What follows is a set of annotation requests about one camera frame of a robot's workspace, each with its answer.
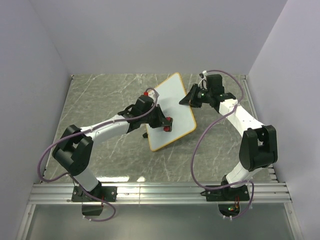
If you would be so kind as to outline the red whiteboard eraser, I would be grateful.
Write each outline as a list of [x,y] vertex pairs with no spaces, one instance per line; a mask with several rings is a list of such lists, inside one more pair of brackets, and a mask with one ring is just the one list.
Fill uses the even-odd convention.
[[172,131],[173,118],[166,117],[166,125],[163,127],[163,130],[167,133]]

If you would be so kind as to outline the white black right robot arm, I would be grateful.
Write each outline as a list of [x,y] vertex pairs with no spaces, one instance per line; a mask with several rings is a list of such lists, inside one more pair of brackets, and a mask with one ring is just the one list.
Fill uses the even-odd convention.
[[206,128],[220,121],[228,120],[241,136],[238,163],[229,172],[220,186],[205,186],[195,183],[207,193],[219,191],[226,200],[238,195],[239,188],[251,184],[252,177],[278,160],[277,131],[272,125],[265,125],[249,114],[242,106],[242,98],[226,92],[222,71],[212,70],[200,73],[200,82],[192,85],[188,94],[179,102],[191,108],[209,104],[221,116]]

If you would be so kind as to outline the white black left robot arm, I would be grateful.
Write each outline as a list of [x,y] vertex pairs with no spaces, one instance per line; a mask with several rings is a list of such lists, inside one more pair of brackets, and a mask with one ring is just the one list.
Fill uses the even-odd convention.
[[52,156],[83,187],[83,195],[89,201],[96,201],[103,197],[103,190],[101,182],[88,168],[93,147],[115,136],[128,134],[142,124],[170,132],[172,123],[173,119],[163,114],[155,100],[143,94],[134,104],[104,122],[81,128],[67,127],[62,138],[77,136],[58,143]]

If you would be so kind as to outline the yellow framed whiteboard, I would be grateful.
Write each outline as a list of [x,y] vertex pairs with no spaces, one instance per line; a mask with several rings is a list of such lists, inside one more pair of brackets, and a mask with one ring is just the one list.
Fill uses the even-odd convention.
[[187,92],[178,72],[156,86],[155,90],[159,94],[157,104],[164,116],[172,118],[173,121],[170,132],[164,131],[163,127],[151,128],[146,125],[149,148],[153,152],[192,133],[197,127],[191,107],[179,104]]

